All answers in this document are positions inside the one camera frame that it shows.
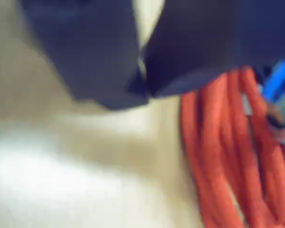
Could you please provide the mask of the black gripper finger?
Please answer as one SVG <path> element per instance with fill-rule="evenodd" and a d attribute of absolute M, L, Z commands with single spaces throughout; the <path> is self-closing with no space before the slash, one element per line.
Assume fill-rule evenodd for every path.
<path fill-rule="evenodd" d="M 144 57 L 153 96 L 285 59 L 285 0 L 167 0 Z"/>
<path fill-rule="evenodd" d="M 20 5 L 75 99 L 93 99 L 111 110 L 148 103 L 131 1 L 23 0 Z"/>

